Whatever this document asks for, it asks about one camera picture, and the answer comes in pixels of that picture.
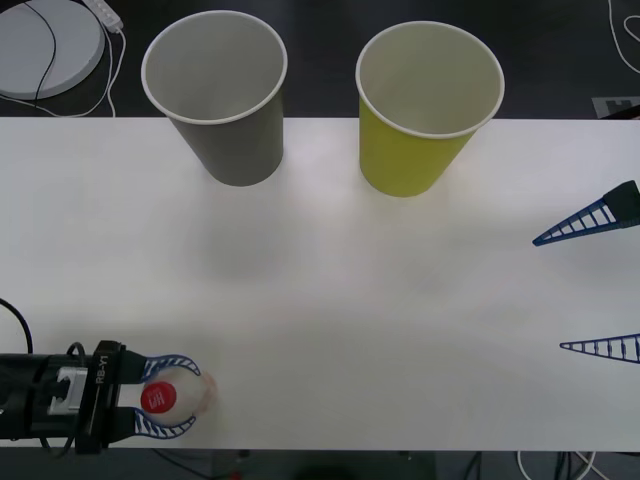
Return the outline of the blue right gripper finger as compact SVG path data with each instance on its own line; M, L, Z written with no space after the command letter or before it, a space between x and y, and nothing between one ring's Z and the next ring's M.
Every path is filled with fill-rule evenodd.
M629 180L553 225L537 236L532 244L543 246L638 225L639 189L634 180Z
M561 342L563 350L625 363L640 362L639 334Z

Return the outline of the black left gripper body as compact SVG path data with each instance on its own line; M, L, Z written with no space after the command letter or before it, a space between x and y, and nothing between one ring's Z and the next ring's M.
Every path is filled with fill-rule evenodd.
M110 440L119 389L115 376L122 347L119 342L102 340L92 356L75 436L75 452L79 455L98 454Z

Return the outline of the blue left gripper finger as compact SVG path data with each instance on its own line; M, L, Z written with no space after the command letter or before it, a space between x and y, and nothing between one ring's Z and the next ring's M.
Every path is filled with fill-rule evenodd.
M122 385L147 383L159 374L172 369L189 371L195 376L201 375L201 370L196 362L185 355L166 354L144 357L138 353L125 350L122 353L120 362L118 383Z
M172 440L184 435L196 422L195 416L178 423L161 423L140 408L117 407L112 424L112 442L131 437Z

